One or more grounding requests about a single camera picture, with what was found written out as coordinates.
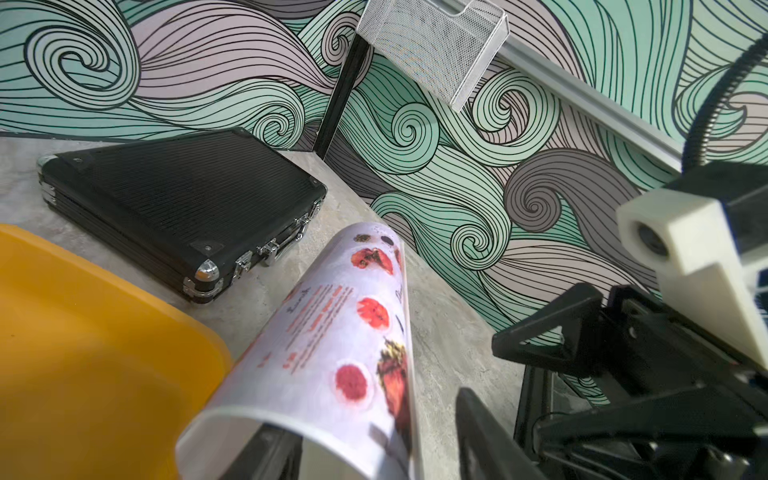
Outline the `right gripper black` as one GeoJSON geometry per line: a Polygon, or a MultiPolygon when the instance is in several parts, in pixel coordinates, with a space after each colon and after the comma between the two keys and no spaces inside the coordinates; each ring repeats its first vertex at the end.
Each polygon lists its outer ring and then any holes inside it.
{"type": "Polygon", "coordinates": [[[635,286],[572,286],[497,332],[514,438],[555,479],[763,479],[767,371],[635,286]]]}

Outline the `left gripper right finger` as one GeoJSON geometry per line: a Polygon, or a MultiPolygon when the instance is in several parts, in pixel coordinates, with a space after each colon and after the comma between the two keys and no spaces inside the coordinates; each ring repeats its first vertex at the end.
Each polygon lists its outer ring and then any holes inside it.
{"type": "Polygon", "coordinates": [[[530,479],[531,463],[518,444],[466,387],[456,397],[461,479],[530,479]]]}

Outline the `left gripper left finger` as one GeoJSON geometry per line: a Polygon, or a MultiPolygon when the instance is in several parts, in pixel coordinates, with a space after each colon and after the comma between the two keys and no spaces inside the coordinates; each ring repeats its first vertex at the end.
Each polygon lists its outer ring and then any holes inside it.
{"type": "Polygon", "coordinates": [[[263,424],[227,470],[224,480],[297,480],[303,438],[283,428],[263,424]]]}

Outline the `special menu paper sheet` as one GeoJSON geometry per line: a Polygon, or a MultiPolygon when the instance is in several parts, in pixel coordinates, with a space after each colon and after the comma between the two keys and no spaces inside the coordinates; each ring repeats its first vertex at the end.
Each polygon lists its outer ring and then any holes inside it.
{"type": "Polygon", "coordinates": [[[301,479],[418,479],[405,246],[339,231],[176,445],[184,479],[259,478],[259,433],[298,440],[301,479]]]}

